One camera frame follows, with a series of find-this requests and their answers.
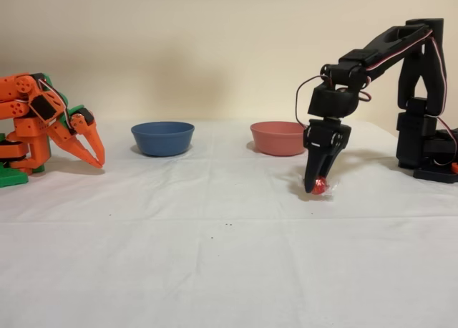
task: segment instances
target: white fabric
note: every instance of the white fabric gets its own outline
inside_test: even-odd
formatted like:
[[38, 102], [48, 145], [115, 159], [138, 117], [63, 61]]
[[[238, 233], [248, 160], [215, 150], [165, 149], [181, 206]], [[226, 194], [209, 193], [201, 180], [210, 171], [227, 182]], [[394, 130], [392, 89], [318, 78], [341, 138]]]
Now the white fabric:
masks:
[[350, 122], [332, 196], [306, 154], [253, 151], [248, 123], [198, 122], [175, 158], [100, 125], [103, 171], [54, 148], [0, 189], [0, 327], [458, 327], [458, 185], [396, 167]]

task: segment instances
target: orange robotic arm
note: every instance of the orange robotic arm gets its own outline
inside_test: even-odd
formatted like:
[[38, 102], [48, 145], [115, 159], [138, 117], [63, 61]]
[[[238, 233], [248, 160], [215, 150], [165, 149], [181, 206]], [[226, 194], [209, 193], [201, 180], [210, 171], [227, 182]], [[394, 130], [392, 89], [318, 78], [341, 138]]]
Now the orange robotic arm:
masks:
[[[41, 167], [51, 156], [48, 136], [61, 149], [90, 165], [104, 165], [104, 147], [94, 116], [83, 106], [69, 112], [65, 96], [52, 87], [44, 74], [0, 78], [0, 120], [9, 118], [14, 119], [14, 132], [3, 145], [0, 141], [0, 160], [9, 160], [11, 168], [30, 174]], [[87, 139], [95, 157], [77, 135]], [[26, 158], [29, 147], [30, 156]]]

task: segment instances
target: cable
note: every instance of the cable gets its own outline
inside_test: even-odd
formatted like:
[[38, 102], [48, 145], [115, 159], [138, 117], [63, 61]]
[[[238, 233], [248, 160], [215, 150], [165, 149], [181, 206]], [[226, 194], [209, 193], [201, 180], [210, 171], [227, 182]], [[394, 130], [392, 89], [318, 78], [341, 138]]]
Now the cable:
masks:
[[46, 81], [43, 81], [42, 79], [39, 79], [38, 80], [39, 84], [41, 85], [45, 85], [51, 92], [53, 92], [58, 98], [59, 100], [62, 102], [62, 104], [64, 105], [64, 115], [65, 115], [65, 120], [67, 121], [67, 126], [68, 128], [72, 128], [72, 125], [70, 124], [70, 118], [69, 118], [69, 113], [67, 111], [67, 104], [65, 102], [65, 100], [61, 97], [61, 95], [50, 85], [48, 84]]
[[431, 37], [430, 38], [431, 41], [432, 41], [432, 44], [434, 46], [434, 51], [436, 52], [436, 55], [437, 55], [437, 59], [439, 61], [439, 64], [440, 64], [440, 71], [441, 71], [441, 77], [442, 77], [442, 83], [444, 85], [444, 95], [442, 97], [442, 109], [441, 109], [441, 112], [434, 116], [434, 115], [426, 115], [427, 117], [431, 117], [431, 118], [436, 118], [442, 126], [445, 127], [445, 130], [447, 131], [447, 133], [449, 134], [449, 136], [453, 139], [454, 141], [454, 144], [455, 144], [455, 152], [454, 152], [454, 155], [453, 155], [453, 158], [447, 162], [447, 163], [438, 163], [436, 160], [433, 160], [434, 164], [435, 165], [449, 165], [450, 163], [453, 163], [455, 158], [457, 157], [457, 153], [458, 153], [458, 141], [457, 139], [455, 138], [453, 132], [452, 132], [452, 129], [450, 129], [450, 127], [446, 124], [445, 121], [443, 121], [443, 119], [440, 117], [442, 115], [442, 113], [444, 113], [444, 110], [445, 110], [445, 104], [447, 103], [447, 79], [445, 78], [445, 71], [444, 71], [444, 64], [442, 63], [442, 58], [441, 58], [441, 54], [439, 52], [439, 46], [437, 45], [437, 42], [436, 42], [436, 39], [434, 37]]
[[450, 163], [454, 162], [455, 161], [455, 158], [457, 156], [457, 152], [458, 152], [458, 141], [457, 139], [455, 138], [452, 130], [450, 129], [450, 127], [445, 123], [445, 121], [442, 120], [442, 118], [440, 117], [435, 117], [443, 127], [445, 127], [445, 130], [447, 130], [448, 134], [450, 135], [450, 137], [453, 139], [453, 141], [455, 142], [455, 153], [454, 153], [454, 156], [453, 158], [447, 162], [447, 163], [439, 163], [437, 162], [436, 160], [433, 160], [434, 164], [435, 165], [449, 165]]
[[439, 64], [441, 66], [441, 76], [442, 76], [442, 81], [444, 83], [444, 96], [442, 97], [442, 109], [438, 115], [439, 117], [440, 115], [442, 115], [442, 113], [444, 113], [445, 104], [447, 103], [447, 79], [445, 78], [444, 64], [442, 63], [442, 58], [439, 52], [439, 47], [437, 46], [436, 39], [434, 37], [431, 37], [431, 41], [432, 41], [432, 44], [434, 45], [434, 50], [436, 51], [437, 59], [439, 60]]
[[[339, 92], [346, 92], [347, 89], [348, 89], [347, 87], [341, 87], [341, 88], [338, 88], [337, 90], [338, 90]], [[365, 91], [363, 91], [363, 90], [360, 90], [359, 92], [360, 92], [361, 94], [363, 94], [363, 95], [366, 95], [366, 98], [364, 98], [364, 97], [358, 97], [359, 100], [364, 101], [364, 102], [369, 102], [369, 101], [372, 100], [372, 95], [370, 95], [368, 92], [365, 92]]]
[[381, 61], [377, 62], [376, 64], [374, 65], [371, 65], [370, 67], [367, 67], [366, 68], [366, 71], [370, 72], [371, 70], [374, 70], [378, 67], [380, 67], [383, 63], [385, 63], [386, 61], [390, 60], [391, 58], [403, 53], [404, 51], [410, 49], [411, 47], [413, 47], [415, 44], [418, 44], [419, 42], [421, 42], [422, 40], [425, 40], [427, 37], [429, 37], [432, 33], [432, 30], [429, 31], [428, 33], [426, 33], [422, 38], [416, 40], [415, 42], [407, 45], [405, 48], [403, 48], [402, 50], [398, 51], [398, 52], [395, 52], [394, 54], [392, 54], [391, 56], [388, 56], [388, 57], [385, 57], [383, 58]]
[[329, 76], [327, 75], [316, 75], [316, 76], [313, 76], [311, 77], [310, 79], [307, 79], [305, 82], [302, 82], [301, 85], [299, 86], [298, 90], [296, 91], [296, 120], [299, 124], [302, 125], [302, 127], [306, 128], [306, 125], [303, 124], [300, 120], [299, 120], [299, 117], [298, 117], [298, 98], [299, 98], [299, 91], [301, 90], [302, 86], [304, 86], [305, 84], [309, 83], [312, 79], [316, 79], [316, 78], [322, 78], [322, 79], [328, 79], [331, 83], [332, 83], [332, 80]]

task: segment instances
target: wall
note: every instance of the wall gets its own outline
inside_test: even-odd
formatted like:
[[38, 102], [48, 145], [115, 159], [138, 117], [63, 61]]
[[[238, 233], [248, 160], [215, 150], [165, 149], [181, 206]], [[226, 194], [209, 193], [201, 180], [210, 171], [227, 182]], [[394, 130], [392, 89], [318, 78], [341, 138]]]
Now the wall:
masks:
[[[113, 119], [293, 120], [298, 84], [323, 64], [407, 19], [444, 17], [444, 118], [458, 120], [456, 0], [0, 0], [0, 12], [0, 76], [50, 73], [72, 104]], [[395, 132], [399, 70], [352, 117]]]

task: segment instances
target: small red object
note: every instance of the small red object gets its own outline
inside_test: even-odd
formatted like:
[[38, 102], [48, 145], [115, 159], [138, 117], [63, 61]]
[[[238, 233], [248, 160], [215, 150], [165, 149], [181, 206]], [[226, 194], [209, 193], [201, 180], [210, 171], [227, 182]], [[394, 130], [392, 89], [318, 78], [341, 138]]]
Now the small red object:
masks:
[[315, 182], [315, 187], [312, 190], [312, 194], [323, 194], [328, 189], [328, 182], [324, 176], [318, 176]]

